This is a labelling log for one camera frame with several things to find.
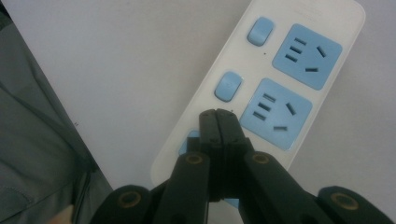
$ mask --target power strip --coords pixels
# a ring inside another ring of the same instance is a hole
[[[153,163],[153,183],[199,136],[199,114],[216,108],[234,112],[255,149],[289,169],[364,20],[353,0],[253,0]],[[241,223],[224,202],[211,204],[209,220]]]

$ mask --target blue electrical outlet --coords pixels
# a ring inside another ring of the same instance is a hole
[[[239,121],[242,127],[288,150],[300,133],[311,108],[311,102],[304,97],[265,78]]]
[[[273,60],[273,67],[319,91],[342,49],[329,38],[294,24]]]

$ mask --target white tabletop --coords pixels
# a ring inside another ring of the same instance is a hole
[[[2,0],[113,188],[149,172],[249,1]],[[396,1],[366,23],[290,173],[396,220]]]

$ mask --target blue button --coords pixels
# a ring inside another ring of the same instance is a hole
[[[268,35],[274,28],[274,23],[264,17],[260,17],[256,23],[254,23],[253,28],[247,35],[247,40],[251,44],[260,47],[265,43]]]
[[[221,101],[230,102],[233,99],[236,91],[241,85],[242,78],[234,73],[234,72],[227,72],[221,78],[219,85],[216,87],[215,95]]]

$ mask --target gray pants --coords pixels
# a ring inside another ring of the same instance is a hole
[[[0,31],[0,223],[89,223],[111,191],[13,23]]]

